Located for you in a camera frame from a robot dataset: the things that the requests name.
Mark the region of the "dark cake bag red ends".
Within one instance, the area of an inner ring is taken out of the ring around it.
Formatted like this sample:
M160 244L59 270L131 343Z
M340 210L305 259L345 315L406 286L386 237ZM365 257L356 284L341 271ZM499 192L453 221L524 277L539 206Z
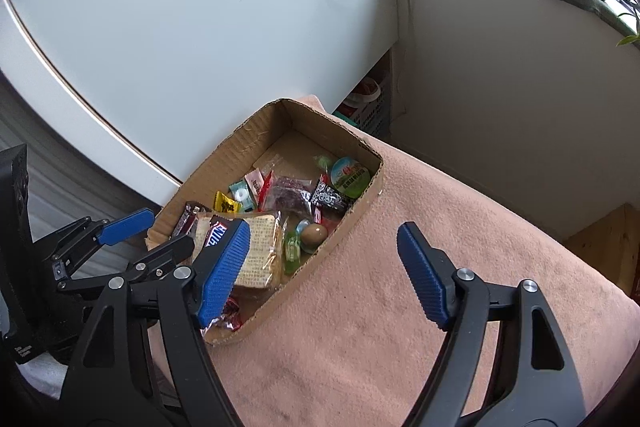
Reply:
M278 176L270 171L265 177L264 187L259 195L258 208L263 212L292 212L310 217L314 213L314 207L310 202L312 191L312 180Z

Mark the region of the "nut mix bag red ends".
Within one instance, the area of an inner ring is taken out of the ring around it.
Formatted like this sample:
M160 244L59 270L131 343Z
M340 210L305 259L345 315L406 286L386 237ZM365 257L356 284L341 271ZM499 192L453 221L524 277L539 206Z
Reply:
M208 325L201 329L202 336L210 341L224 339L237 332L243 325L239 300L229 297L221 314L213 317Z

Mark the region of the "yellow candy sachet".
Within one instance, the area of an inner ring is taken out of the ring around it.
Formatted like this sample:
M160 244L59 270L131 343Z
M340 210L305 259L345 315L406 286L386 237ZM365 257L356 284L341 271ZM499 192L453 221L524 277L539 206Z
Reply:
M220 213L239 213L242 205L227 194L217 191L214 197L214 210Z

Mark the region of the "small Snickers bar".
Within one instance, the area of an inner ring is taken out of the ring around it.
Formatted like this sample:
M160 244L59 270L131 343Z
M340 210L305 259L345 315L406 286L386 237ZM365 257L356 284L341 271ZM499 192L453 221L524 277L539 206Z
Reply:
M179 235L195 236L196 227L198 226L198 216L201 213L209 212L210 209L199 202L186 202L180 218L175 228L171 232L171 238Z

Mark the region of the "bright green candy sachet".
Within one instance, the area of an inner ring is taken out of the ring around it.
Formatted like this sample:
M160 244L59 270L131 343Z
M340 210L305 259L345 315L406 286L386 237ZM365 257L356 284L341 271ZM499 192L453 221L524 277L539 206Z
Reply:
M293 275L302 265L300 238L296 232L288 232L284 241L284 273Z

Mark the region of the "braised egg round pack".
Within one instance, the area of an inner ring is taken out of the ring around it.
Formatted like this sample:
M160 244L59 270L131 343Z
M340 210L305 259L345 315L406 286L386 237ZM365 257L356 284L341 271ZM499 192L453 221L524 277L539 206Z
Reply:
M299 237L300 248L307 254L313 254L329 236L324 225L308 220L299 221L295 232Z

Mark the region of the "large Snickers bar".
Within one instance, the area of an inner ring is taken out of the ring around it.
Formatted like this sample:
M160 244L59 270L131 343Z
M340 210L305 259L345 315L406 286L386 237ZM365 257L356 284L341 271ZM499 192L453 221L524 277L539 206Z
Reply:
M224 243L232 236L234 231L233 221L221 217L213 217L205 234L203 247L213 247Z

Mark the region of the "black patterned candy sachet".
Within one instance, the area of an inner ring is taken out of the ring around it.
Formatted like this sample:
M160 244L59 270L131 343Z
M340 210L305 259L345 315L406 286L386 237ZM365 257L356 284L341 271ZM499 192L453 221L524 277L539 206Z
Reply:
M316 188L311 194L310 202L314 207L345 213L352 205L352 201L332 187L324 176L320 176Z

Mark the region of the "brown cardboard box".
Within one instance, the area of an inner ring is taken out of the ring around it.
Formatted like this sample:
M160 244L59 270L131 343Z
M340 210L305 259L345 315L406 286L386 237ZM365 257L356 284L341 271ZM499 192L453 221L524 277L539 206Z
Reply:
M198 260L232 220L250 227L228 308L202 322L206 343L242 339L283 303L368 209L382 166L356 133L288 98L259 109L218 145L146 236L155 248L186 234Z

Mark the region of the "dark green mint candy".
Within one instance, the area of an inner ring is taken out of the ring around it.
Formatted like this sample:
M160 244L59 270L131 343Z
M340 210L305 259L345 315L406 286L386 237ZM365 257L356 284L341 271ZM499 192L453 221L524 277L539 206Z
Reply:
M229 186L229 192L232 199L240 205L242 212L251 212L255 210L254 198L250 191L250 187L245 180L232 183Z

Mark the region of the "green candy clear wrapper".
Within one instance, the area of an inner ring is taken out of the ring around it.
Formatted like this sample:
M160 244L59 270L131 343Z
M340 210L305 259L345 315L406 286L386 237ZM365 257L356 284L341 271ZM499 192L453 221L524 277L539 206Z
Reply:
M326 155L314 156L314 162L316 163L316 165L321 171L326 173L330 172L334 164L334 160L331 157Z

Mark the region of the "yellow jelly cup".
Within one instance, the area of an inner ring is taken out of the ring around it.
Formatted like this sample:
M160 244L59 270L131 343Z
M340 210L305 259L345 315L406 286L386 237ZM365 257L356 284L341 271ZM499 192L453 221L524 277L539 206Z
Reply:
M357 199L366 191L371 181L370 171L348 156L334 162L329 176L335 190L351 199Z

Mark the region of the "cracker pack clear wrapper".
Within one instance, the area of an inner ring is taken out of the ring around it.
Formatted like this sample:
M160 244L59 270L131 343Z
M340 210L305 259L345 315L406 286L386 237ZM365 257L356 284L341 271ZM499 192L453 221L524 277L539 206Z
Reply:
M210 229L217 222L232 215L216 215L211 212L200 212L196 215L194 249L191 261L194 261L209 239ZM250 227L250 249L245 257L234 286L265 291L275 288L281 278L282 218L280 213L249 213L240 215Z

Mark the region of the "pink candy sachet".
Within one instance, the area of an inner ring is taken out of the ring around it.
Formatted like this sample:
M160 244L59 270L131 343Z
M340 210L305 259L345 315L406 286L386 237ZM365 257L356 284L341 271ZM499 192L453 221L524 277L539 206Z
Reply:
M262 188L264 187L264 177L262 176L262 172L258 168L255 168L243 176L243 179L247 184L252 197L255 200L258 200L260 193L262 193Z

